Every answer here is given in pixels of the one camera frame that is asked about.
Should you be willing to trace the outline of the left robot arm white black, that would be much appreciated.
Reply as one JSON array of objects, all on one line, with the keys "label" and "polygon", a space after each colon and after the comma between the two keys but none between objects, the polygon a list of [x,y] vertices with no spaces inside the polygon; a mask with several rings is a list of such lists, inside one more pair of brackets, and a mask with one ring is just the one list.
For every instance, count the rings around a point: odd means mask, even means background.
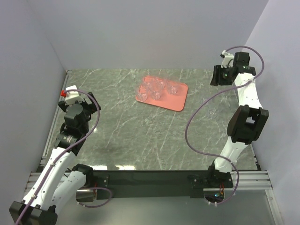
[{"label": "left robot arm white black", "polygon": [[92,92],[85,93],[76,87],[63,90],[61,96],[64,100],[59,102],[59,107],[65,113],[64,123],[50,158],[27,195],[9,208],[16,225],[56,224],[58,214],[77,190],[94,184],[93,168],[82,164],[76,165],[64,181],[61,179],[97,127],[100,117],[92,128],[89,121],[92,114],[100,115],[101,107]]}]

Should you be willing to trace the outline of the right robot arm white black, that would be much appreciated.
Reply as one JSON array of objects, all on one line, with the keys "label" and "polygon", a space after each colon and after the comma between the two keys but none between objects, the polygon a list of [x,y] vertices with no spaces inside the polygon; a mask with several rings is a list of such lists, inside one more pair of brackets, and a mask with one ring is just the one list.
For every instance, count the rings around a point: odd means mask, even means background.
[{"label": "right robot arm white black", "polygon": [[259,101],[255,83],[256,71],[249,65],[249,53],[231,54],[222,51],[221,58],[221,65],[214,66],[210,84],[236,87],[239,107],[228,123],[228,139],[220,156],[209,166],[206,181],[211,187],[222,184],[232,187],[232,163],[247,146],[259,138],[269,111],[263,109]]}]

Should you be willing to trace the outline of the clear glass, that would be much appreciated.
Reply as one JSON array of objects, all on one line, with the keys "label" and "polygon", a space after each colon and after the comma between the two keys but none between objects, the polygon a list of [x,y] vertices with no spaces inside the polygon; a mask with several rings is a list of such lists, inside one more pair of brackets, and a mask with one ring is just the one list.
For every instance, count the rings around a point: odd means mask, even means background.
[{"label": "clear glass", "polygon": [[215,119],[217,116],[217,113],[213,110],[208,110],[208,117],[211,119]]},{"label": "clear glass", "polygon": [[136,91],[135,97],[137,101],[145,102],[148,99],[148,90],[140,86]]},{"label": "clear glass", "polygon": [[167,92],[170,95],[175,95],[178,92],[180,84],[177,81],[167,80],[166,86],[167,86]]},{"label": "clear glass", "polygon": [[152,91],[150,93],[150,96],[153,100],[159,100],[162,96],[162,92],[161,91]]},{"label": "clear glass", "polygon": [[154,81],[154,77],[153,76],[144,76],[143,78],[142,78],[142,85],[143,85],[143,87],[145,88],[145,89],[149,89],[149,84],[151,83],[151,82],[153,82]]},{"label": "clear glass", "polygon": [[165,82],[161,80],[153,80],[149,83],[149,91],[151,94],[162,94],[165,88]]}]

